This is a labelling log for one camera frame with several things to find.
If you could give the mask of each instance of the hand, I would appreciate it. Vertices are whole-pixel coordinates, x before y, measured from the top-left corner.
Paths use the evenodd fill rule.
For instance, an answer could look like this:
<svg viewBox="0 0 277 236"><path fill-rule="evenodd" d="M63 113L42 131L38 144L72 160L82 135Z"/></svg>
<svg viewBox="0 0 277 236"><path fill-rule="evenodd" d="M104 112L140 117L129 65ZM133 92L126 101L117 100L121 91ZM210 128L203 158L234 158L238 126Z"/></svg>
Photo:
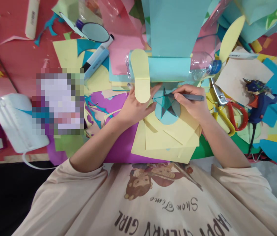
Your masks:
<svg viewBox="0 0 277 236"><path fill-rule="evenodd" d="M150 99L154 97L155 93L160 89L161 85L162 84L159 83L151 88ZM138 102L135 98L134 88L132 88L121 111L115 117L115 119L120 121L123 127L129 128L152 113L156 108L156 103L157 102L154 102L151 105L148 105L149 101L146 103Z"/></svg>
<svg viewBox="0 0 277 236"><path fill-rule="evenodd" d="M175 95L175 99L198 121L202 121L206 117L211 116L207 106L205 90L203 88L185 84L172 93ZM190 101L181 94L202 95L205 99L204 101Z"/></svg>

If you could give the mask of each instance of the blue bottle cap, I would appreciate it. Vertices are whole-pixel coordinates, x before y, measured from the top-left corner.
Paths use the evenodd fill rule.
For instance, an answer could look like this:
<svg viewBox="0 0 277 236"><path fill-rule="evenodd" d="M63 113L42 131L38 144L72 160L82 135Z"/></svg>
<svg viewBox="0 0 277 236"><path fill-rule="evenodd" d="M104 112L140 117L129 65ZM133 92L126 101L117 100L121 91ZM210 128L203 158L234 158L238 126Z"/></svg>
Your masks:
<svg viewBox="0 0 277 236"><path fill-rule="evenodd" d="M221 69L222 63L221 60L213 60L212 69L210 75L217 74Z"/></svg>

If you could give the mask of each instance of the cartoon girl print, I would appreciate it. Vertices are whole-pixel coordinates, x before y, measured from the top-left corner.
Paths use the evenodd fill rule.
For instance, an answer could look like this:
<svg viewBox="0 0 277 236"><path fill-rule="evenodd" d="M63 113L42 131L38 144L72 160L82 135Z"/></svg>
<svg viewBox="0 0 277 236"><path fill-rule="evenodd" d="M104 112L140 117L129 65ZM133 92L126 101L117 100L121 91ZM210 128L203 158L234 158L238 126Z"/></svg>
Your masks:
<svg viewBox="0 0 277 236"><path fill-rule="evenodd" d="M175 180L186 177L202 190L201 185L193 178L190 179L190 176L187 177L174 163L133 164L132 167L130 180L127 184L126 194L124 196L125 199L130 201L145 195L152 189L152 180L161 187L167 187ZM172 172L172 167L178 169L179 172Z"/></svg>

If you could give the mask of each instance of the sleeve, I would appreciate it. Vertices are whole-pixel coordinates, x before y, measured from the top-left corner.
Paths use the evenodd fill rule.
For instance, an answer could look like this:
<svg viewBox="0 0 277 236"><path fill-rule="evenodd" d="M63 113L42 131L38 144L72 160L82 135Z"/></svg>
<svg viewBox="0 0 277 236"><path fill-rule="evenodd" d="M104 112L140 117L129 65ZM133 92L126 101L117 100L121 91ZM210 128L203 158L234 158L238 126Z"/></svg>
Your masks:
<svg viewBox="0 0 277 236"><path fill-rule="evenodd" d="M277 198L256 167L221 169L212 165L211 175L277 235Z"/></svg>
<svg viewBox="0 0 277 236"><path fill-rule="evenodd" d="M37 190L27 217L13 236L64 235L107 176L102 166L80 173L65 161Z"/></svg>

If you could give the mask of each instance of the blue marker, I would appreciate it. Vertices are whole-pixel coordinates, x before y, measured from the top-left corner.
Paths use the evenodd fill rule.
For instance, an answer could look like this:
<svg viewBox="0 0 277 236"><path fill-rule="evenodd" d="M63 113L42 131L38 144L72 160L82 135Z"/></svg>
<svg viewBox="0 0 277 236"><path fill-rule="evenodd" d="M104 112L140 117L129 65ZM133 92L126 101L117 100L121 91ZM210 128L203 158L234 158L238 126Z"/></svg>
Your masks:
<svg viewBox="0 0 277 236"><path fill-rule="evenodd" d="M107 47L113 42L113 40L114 37L111 34L109 40L102 43L83 65L85 71L84 81L87 81L103 63L103 61L109 56L109 50L107 49Z"/></svg>

